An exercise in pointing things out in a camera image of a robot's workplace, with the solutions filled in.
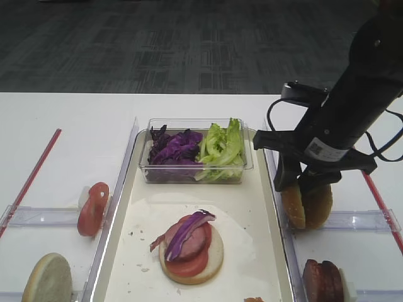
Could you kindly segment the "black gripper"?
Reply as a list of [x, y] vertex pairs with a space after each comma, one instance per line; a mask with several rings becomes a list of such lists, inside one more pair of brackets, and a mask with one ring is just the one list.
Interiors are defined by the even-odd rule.
[[279, 153], [274, 186], [277, 192], [300, 186], [302, 193], [337, 183], [342, 171], [361, 170], [371, 174], [376, 168], [373, 155], [353, 148], [377, 119], [368, 106], [309, 108], [294, 130], [259, 130], [254, 149]]

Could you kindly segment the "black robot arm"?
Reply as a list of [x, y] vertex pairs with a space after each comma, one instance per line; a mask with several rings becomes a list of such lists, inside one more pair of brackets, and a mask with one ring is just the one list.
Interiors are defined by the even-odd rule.
[[287, 82], [281, 101], [306, 108], [294, 130], [257, 131], [255, 149], [279, 153], [276, 191], [298, 184], [304, 193], [336, 183], [342, 171], [371, 174], [383, 147], [354, 148], [376, 119], [402, 96], [402, 2], [381, 1], [356, 33], [349, 64], [330, 91]]

